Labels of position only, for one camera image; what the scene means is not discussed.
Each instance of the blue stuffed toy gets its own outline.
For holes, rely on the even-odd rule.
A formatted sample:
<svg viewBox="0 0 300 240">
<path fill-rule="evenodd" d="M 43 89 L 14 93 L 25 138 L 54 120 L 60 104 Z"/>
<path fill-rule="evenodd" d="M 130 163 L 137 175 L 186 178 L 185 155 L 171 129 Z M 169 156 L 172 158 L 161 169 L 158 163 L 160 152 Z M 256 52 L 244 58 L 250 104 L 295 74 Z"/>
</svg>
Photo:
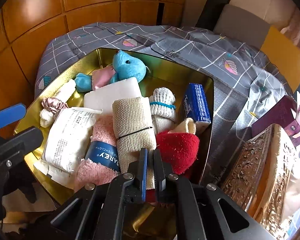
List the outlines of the blue stuffed toy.
<svg viewBox="0 0 300 240">
<path fill-rule="evenodd" d="M 135 77 L 139 83 L 146 75 L 146 65 L 122 50 L 114 55 L 112 65 L 116 73 L 110 79 L 110 84 L 130 77 Z"/>
<path fill-rule="evenodd" d="M 78 93 L 92 91 L 92 76 L 83 73 L 77 74 L 74 79 Z"/>
</svg>

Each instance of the purple box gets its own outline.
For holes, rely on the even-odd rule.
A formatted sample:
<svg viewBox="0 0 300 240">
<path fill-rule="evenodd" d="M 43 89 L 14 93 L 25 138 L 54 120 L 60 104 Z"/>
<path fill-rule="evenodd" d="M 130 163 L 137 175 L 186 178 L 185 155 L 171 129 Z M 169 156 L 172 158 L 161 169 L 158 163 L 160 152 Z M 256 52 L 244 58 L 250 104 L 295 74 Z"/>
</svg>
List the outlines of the purple box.
<svg viewBox="0 0 300 240">
<path fill-rule="evenodd" d="M 283 96 L 268 112 L 251 125 L 255 137 L 269 125 L 277 123 L 289 135 L 294 146 L 300 144 L 300 106 L 289 96 Z"/>
</svg>

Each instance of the white knit sock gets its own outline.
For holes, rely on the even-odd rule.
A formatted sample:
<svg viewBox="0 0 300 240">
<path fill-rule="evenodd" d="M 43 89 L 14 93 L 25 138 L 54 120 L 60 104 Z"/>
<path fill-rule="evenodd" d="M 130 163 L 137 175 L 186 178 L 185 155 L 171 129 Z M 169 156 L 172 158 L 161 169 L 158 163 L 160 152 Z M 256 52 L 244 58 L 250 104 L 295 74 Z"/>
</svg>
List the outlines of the white knit sock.
<svg viewBox="0 0 300 240">
<path fill-rule="evenodd" d="M 176 101 L 173 93 L 167 88 L 157 88 L 149 101 L 154 103 L 151 104 L 150 109 L 155 134 L 173 129 L 176 119 L 176 111 L 172 107 Z"/>
</svg>

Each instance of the beige fabric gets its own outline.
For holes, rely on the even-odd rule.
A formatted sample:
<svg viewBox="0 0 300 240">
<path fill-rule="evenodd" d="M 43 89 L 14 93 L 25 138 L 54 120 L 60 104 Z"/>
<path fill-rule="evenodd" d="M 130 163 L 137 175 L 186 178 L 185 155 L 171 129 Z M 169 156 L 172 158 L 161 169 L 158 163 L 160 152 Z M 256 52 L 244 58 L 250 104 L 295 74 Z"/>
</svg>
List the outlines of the beige fabric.
<svg viewBox="0 0 300 240">
<path fill-rule="evenodd" d="M 113 129 L 116 139 L 138 130 L 153 127 L 149 98 L 125 98 L 114 101 Z M 154 188 L 152 154 L 157 147 L 154 129 L 146 129 L 117 140 L 119 164 L 122 173 L 128 171 L 129 164 L 137 161 L 141 148 L 148 149 L 147 189 Z"/>
<path fill-rule="evenodd" d="M 196 127 L 192 118 L 186 118 L 181 124 L 169 133 L 192 133 L 195 134 Z"/>
</svg>

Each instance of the blue gripper pad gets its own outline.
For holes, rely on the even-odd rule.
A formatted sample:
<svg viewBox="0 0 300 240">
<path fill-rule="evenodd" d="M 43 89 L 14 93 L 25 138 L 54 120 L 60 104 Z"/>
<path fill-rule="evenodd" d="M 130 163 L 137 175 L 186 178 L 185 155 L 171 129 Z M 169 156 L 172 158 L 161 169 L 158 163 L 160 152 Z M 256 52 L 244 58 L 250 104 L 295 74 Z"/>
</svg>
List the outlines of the blue gripper pad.
<svg viewBox="0 0 300 240">
<path fill-rule="evenodd" d="M 146 201 L 146 182 L 147 182 L 147 162 L 148 162 L 148 151 L 146 149 L 141 149 L 143 151 L 143 174 L 142 174 L 142 181 L 141 181 L 141 196 L 142 196 L 142 201 Z"/>
<path fill-rule="evenodd" d="M 15 121 L 24 118 L 26 107 L 23 104 L 10 106 L 0 111 L 0 129 Z"/>
</svg>

